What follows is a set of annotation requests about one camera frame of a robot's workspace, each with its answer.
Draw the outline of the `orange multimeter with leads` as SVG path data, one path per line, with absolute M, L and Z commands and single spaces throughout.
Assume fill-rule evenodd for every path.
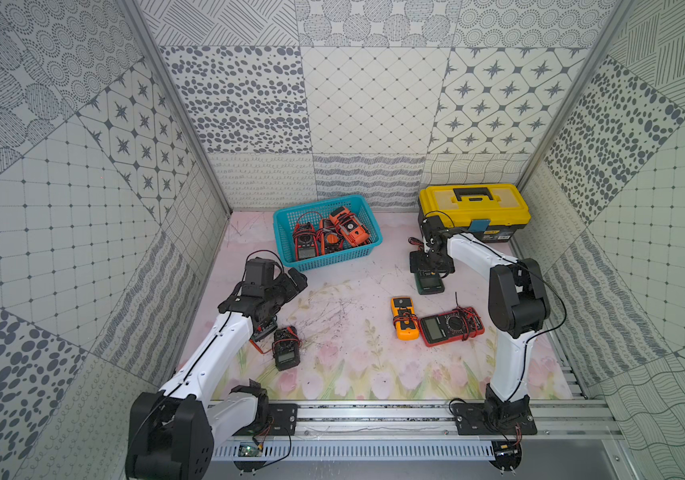
M 371 243 L 369 230 L 349 208 L 342 206 L 332 210 L 330 221 L 351 247 L 360 247 Z

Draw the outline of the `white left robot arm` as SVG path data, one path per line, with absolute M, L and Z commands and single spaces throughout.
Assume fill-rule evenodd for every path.
M 296 405 L 270 404 L 256 381 L 238 385 L 216 405 L 216 386 L 234 356 L 276 325 L 276 314 L 308 286 L 306 275 L 286 268 L 278 254 L 248 254 L 242 278 L 218 306 L 214 326 L 192 357 L 156 393 L 142 393 L 130 408 L 128 479 L 200 479 L 216 448 L 239 433 L 254 443 L 292 438 Z

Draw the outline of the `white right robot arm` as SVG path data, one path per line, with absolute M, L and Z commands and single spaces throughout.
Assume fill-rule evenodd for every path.
M 446 226 L 448 219 L 438 211 L 419 216 L 422 258 L 428 270 L 440 275 L 454 273 L 460 262 L 488 281 L 488 312 L 499 336 L 486 412 L 499 419 L 526 415 L 531 400 L 527 386 L 531 350 L 547 332 L 544 325 L 551 314 L 549 286 L 536 260 L 504 254 L 465 228 Z

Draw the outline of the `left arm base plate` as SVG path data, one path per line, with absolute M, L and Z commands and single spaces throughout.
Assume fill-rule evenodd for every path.
M 298 404 L 270 403 L 268 407 L 258 410 L 258 416 L 252 424 L 238 430 L 234 436 L 294 436 L 297 423 Z

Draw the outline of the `dark green multimeter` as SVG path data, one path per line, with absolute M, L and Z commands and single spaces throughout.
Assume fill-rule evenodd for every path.
M 416 249 L 410 253 L 410 270 L 414 275 L 418 294 L 433 295 L 445 291 L 442 277 L 430 262 L 428 253 L 422 240 L 410 237 L 409 243 Z

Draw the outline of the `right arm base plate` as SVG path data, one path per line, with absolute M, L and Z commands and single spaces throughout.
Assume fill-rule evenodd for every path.
M 536 435 L 538 427 L 528 405 L 492 406 L 486 403 L 452 402 L 450 412 L 459 435 Z

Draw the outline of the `orange black multimeter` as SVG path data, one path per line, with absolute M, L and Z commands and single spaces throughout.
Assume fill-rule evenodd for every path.
M 320 254 L 322 255 L 336 253 L 343 249 L 344 242 L 338 235 L 338 229 L 334 226 L 334 222 L 328 218 L 320 220 L 318 244 L 320 244 Z

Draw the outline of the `red black multimeter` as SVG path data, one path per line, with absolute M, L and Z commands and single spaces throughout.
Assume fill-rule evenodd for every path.
M 304 261 L 320 256 L 320 240 L 316 226 L 322 219 L 318 212 L 306 212 L 298 218 L 292 241 L 294 241 L 294 257 L 296 261 Z

